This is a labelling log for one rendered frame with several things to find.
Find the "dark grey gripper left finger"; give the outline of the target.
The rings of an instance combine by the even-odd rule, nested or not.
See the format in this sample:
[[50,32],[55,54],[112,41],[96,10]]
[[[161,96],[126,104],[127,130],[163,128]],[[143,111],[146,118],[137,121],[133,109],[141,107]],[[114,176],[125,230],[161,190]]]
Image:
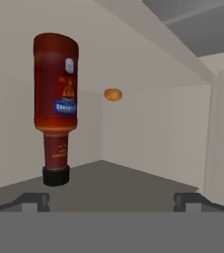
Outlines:
[[4,212],[49,212],[49,193],[23,193],[13,202],[0,205]]

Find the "red condiment bottle black cap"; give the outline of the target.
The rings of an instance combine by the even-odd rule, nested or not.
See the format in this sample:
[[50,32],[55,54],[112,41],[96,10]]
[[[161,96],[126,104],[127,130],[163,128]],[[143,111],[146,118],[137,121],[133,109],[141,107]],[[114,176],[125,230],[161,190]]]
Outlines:
[[35,127],[43,133],[43,183],[50,187],[69,182],[69,132],[78,125],[79,45],[56,33],[34,38]]

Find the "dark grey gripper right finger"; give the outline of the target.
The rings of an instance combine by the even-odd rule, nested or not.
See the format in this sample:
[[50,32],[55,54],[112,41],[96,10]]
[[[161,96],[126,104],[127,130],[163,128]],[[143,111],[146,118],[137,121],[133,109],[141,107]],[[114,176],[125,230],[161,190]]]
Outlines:
[[199,193],[175,193],[175,212],[215,212],[224,211],[224,206],[212,203]]

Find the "beige cabinet door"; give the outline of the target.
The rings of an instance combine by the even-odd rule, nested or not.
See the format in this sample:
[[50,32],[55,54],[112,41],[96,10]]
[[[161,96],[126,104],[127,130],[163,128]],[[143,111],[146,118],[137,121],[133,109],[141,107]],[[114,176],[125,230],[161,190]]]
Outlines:
[[224,70],[211,89],[203,194],[224,206]]

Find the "small orange round food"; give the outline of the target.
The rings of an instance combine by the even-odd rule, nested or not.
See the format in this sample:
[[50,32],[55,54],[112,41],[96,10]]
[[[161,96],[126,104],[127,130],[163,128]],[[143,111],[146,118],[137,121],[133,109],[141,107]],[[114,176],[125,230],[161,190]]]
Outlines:
[[117,88],[109,88],[105,90],[104,96],[108,101],[116,102],[122,98],[122,92]]

